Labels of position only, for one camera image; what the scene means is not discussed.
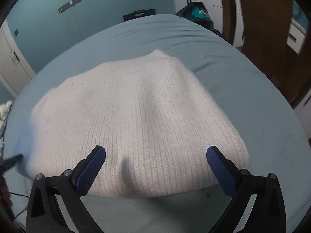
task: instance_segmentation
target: wall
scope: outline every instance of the wall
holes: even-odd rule
[[[14,96],[0,82],[0,104],[6,103],[8,100],[14,100]]]
[[[80,40],[123,22],[125,14],[151,8],[157,14],[174,13],[173,0],[82,0],[62,13],[60,22],[57,9],[68,1],[18,0],[7,17],[14,40],[36,73]]]
[[[293,20],[299,23],[305,30],[308,30],[309,20],[295,0],[293,0]]]

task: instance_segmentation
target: folded sweater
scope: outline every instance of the folded sweater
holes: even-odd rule
[[[17,144],[29,176],[73,169],[96,146],[106,161],[89,194],[154,197],[217,183],[206,161],[216,145],[241,169],[248,151],[197,78],[155,50],[68,78],[35,106]]]

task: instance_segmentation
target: cable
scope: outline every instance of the cable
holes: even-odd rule
[[[14,217],[13,220],[15,220],[16,217],[18,217],[18,216],[21,215],[23,212],[25,212],[25,211],[27,210],[27,208],[28,208],[28,206],[26,206],[26,208],[24,208],[21,212],[19,212],[19,213]]]
[[[10,194],[13,194],[13,195],[18,195],[18,196],[24,196],[24,197],[26,197],[26,198],[28,198],[29,199],[29,196],[27,196],[27,195],[24,195],[24,194],[16,194],[16,193],[12,193],[12,192],[9,192]]]
[[[26,198],[29,199],[29,196],[24,195],[24,194],[17,194],[17,193],[12,193],[12,192],[9,192],[9,193],[10,193],[10,194],[13,194],[13,195],[23,196],[23,197],[26,197]],[[28,208],[28,206],[26,206],[21,212],[19,212],[19,213],[14,217],[13,220],[15,220],[16,217],[18,217],[18,216],[21,215],[23,212],[25,212],[25,211],[27,210],[27,208]]]

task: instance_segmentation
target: clothing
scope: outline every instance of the clothing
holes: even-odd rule
[[[3,140],[3,134],[5,127],[7,125],[7,116],[11,110],[11,107],[13,105],[13,101],[9,100],[7,103],[0,105],[0,161],[3,157],[3,148],[4,148],[4,140]]]
[[[35,106],[18,146],[29,174],[73,169],[96,146],[106,161],[89,194],[154,197],[216,184],[206,149],[248,165],[239,134],[182,63],[164,52],[107,62],[68,78]]]

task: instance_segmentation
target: bed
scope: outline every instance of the bed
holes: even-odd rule
[[[16,144],[32,108],[49,89],[106,61],[135,58],[155,49],[178,57],[206,87],[244,140],[249,171],[259,176],[277,174],[287,232],[292,232],[311,205],[311,149],[297,117],[268,78],[237,49],[175,15],[153,15],[118,24],[46,65],[15,101],[5,131],[4,156],[23,153],[27,163],[29,152],[16,150]],[[18,171],[25,175],[23,169],[21,165]],[[22,185],[15,181],[10,189]],[[243,228],[254,198],[237,229]],[[86,196],[82,201],[104,232],[207,232],[230,199],[216,185],[166,197]]]

